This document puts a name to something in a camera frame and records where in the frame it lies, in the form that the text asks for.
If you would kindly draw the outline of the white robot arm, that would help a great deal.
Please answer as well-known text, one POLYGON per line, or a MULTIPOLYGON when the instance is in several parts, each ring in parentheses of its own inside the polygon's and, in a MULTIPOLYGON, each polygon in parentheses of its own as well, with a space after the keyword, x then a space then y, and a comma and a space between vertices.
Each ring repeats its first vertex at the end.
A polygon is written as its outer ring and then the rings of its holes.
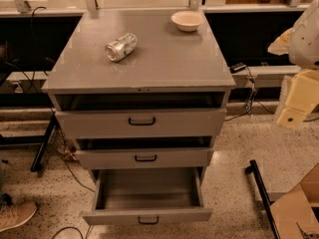
POLYGON ((313 0, 267 51, 273 55, 287 54, 289 61, 301 69, 293 77, 284 77, 275 113, 277 126, 297 128, 319 105, 319 0, 313 0))

